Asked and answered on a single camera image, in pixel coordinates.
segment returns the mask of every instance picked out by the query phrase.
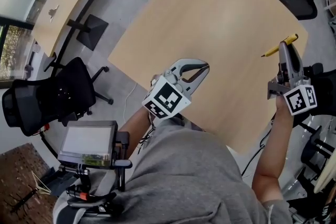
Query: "black and white marker cube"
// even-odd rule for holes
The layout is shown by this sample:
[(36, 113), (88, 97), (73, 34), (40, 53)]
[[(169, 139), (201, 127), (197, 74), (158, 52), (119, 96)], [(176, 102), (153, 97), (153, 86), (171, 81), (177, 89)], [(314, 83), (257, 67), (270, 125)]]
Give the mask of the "black and white marker cube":
[(169, 119), (191, 104), (164, 76), (151, 87), (142, 105), (159, 119)]
[(286, 92), (283, 97), (292, 115), (297, 115), (317, 107), (315, 91), (312, 85), (299, 85)]

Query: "small screen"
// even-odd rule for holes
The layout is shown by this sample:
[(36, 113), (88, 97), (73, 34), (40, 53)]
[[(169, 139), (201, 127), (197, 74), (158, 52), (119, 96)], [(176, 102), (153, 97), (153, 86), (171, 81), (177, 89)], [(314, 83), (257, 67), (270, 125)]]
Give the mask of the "small screen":
[(69, 127), (63, 152), (78, 154), (108, 154), (111, 127)]

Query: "yellow pencil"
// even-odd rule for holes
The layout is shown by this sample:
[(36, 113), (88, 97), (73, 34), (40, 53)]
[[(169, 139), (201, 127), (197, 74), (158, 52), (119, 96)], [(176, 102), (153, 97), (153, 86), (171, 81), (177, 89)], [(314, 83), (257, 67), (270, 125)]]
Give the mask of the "yellow pencil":
[[(299, 38), (298, 34), (293, 34), (289, 37), (287, 37), (285, 40), (283, 40), (282, 42), (285, 42), (286, 45), (292, 44), (295, 40), (297, 40)], [(277, 51), (279, 51), (279, 45), (271, 48), (270, 50), (268, 50), (264, 55), (262, 55), (262, 57), (268, 57), (271, 56), (272, 54), (275, 54)]]

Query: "person's arm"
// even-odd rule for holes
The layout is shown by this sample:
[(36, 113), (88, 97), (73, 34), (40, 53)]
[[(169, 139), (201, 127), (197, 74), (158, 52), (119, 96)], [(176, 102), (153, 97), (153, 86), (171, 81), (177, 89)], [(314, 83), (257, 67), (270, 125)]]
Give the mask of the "person's arm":
[(132, 155), (141, 138), (151, 126), (148, 113), (148, 110), (142, 107), (124, 124), (123, 127), (119, 129), (120, 132), (130, 133), (130, 145), (127, 150), (127, 159)]
[(283, 97), (277, 97), (277, 112), (267, 144), (253, 177), (252, 189), (261, 203), (283, 199), (279, 177), (284, 168), (293, 116)]

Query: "gray t-shirt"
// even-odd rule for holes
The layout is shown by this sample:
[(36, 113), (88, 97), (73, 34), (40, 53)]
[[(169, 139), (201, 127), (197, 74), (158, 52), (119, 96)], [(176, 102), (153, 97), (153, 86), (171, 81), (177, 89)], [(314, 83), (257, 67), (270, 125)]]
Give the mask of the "gray t-shirt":
[(153, 132), (126, 190), (118, 218), (81, 223), (292, 223), (288, 204), (261, 204), (223, 142), (209, 133), (169, 124)]

